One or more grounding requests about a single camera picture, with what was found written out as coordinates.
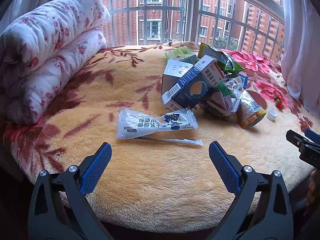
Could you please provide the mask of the person's right hand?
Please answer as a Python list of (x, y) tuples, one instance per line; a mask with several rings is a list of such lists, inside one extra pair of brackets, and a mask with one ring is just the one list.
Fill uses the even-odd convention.
[(319, 195), (319, 185), (316, 183), (316, 181), (319, 180), (319, 172), (314, 170), (313, 172), (311, 172), (310, 178), (312, 179), (312, 181), (310, 182), (308, 187), (308, 194), (305, 203), (306, 206), (312, 204)]

